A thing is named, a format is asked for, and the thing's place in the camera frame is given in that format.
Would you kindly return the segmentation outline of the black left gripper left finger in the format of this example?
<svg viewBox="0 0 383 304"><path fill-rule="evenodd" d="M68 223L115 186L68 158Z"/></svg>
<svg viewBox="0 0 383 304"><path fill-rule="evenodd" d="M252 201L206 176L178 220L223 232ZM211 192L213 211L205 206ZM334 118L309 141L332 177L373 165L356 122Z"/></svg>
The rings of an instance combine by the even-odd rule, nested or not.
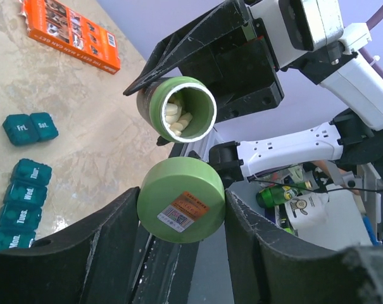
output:
<svg viewBox="0 0 383 304"><path fill-rule="evenodd" d="M126 303L139 188L28 249L0 251L0 303Z"/></svg>

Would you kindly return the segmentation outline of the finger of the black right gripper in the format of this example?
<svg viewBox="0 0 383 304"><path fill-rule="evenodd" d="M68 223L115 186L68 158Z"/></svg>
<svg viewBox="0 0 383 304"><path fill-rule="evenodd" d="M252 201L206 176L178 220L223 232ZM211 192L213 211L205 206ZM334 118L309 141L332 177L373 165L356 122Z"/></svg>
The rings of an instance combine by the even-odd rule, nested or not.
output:
<svg viewBox="0 0 383 304"><path fill-rule="evenodd" d="M164 137L162 136L159 136L157 141L156 141L156 145L157 146L166 146L167 144L169 144L170 141L168 141L167 139L165 139Z"/></svg>

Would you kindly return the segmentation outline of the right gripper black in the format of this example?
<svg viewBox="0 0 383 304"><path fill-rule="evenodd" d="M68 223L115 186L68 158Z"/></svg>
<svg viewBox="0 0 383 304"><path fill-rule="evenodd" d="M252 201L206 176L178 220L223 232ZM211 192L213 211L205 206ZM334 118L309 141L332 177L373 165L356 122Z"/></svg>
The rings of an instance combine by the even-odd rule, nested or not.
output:
<svg viewBox="0 0 383 304"><path fill-rule="evenodd" d="M244 1L215 6L157 43L123 95L178 68L214 95L217 122L278 107L284 92L267 30L262 19L249 20Z"/></svg>

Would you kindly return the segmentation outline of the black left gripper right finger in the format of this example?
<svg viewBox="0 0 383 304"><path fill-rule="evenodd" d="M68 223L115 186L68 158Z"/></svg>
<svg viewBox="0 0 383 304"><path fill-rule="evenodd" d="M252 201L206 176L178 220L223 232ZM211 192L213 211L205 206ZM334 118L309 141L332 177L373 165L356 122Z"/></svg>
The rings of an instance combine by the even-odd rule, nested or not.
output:
<svg viewBox="0 0 383 304"><path fill-rule="evenodd" d="M235 303L383 303L383 246L329 250L277 227L232 191L225 197Z"/></svg>

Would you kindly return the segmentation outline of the green pill bottle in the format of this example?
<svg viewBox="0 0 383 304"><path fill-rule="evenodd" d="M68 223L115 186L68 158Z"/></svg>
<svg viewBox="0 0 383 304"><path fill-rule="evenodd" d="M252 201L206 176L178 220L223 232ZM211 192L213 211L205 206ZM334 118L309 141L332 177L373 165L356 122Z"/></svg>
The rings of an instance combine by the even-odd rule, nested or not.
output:
<svg viewBox="0 0 383 304"><path fill-rule="evenodd" d="M164 139L175 143L199 141L217 119L213 94L192 77L163 77L137 93L141 117Z"/></svg>

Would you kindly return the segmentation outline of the green pill bottle cap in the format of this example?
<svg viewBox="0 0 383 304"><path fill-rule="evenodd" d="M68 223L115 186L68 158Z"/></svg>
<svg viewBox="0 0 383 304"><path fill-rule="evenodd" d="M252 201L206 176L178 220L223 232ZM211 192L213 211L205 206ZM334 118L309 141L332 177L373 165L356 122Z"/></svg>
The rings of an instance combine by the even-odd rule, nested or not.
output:
<svg viewBox="0 0 383 304"><path fill-rule="evenodd" d="M146 174L137 215L152 235L171 243L201 241L223 224L225 190L207 163L178 156L157 163Z"/></svg>

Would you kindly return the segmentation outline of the teal five-day pill organizer strip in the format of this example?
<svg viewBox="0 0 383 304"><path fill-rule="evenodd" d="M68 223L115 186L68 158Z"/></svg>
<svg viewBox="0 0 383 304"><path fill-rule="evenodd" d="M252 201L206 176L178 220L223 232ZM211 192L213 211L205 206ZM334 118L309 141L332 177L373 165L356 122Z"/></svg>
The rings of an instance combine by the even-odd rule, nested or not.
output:
<svg viewBox="0 0 383 304"><path fill-rule="evenodd" d="M14 166L0 208L0 251L32 246L52 168L23 158Z"/></svg>

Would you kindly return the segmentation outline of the teal two-day pill organizer piece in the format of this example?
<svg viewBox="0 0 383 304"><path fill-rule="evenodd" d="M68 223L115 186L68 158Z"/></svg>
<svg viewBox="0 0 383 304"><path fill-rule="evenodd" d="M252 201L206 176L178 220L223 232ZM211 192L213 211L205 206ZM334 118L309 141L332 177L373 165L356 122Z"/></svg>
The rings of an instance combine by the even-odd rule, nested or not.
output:
<svg viewBox="0 0 383 304"><path fill-rule="evenodd" d="M8 115L3 129L14 146L26 146L55 139L59 132L46 112Z"/></svg>

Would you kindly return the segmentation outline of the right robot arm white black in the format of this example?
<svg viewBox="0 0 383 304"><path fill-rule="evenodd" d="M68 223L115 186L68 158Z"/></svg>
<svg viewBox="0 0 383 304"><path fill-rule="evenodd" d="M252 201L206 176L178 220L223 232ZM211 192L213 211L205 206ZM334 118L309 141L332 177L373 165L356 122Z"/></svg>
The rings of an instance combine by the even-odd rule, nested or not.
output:
<svg viewBox="0 0 383 304"><path fill-rule="evenodd" d="M306 162L372 164L383 181L383 72L373 22L337 1L224 1L157 43L124 95L165 141L208 148L225 187Z"/></svg>

